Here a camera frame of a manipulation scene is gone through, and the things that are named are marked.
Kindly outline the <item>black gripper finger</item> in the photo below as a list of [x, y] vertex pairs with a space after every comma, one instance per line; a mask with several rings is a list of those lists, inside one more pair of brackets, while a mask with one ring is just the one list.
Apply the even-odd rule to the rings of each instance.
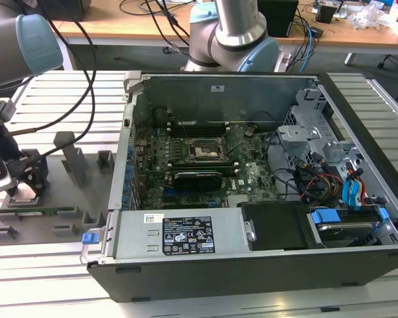
[[48, 164], [46, 158], [33, 162], [38, 154], [25, 154], [20, 160], [25, 163], [24, 172], [18, 177], [19, 183], [29, 186], [37, 197], [40, 197], [47, 188]]
[[6, 190], [9, 197], [13, 197], [17, 192], [17, 186], [20, 181], [21, 174], [21, 161], [20, 160], [10, 160], [6, 163], [8, 176], [11, 178], [11, 185]]

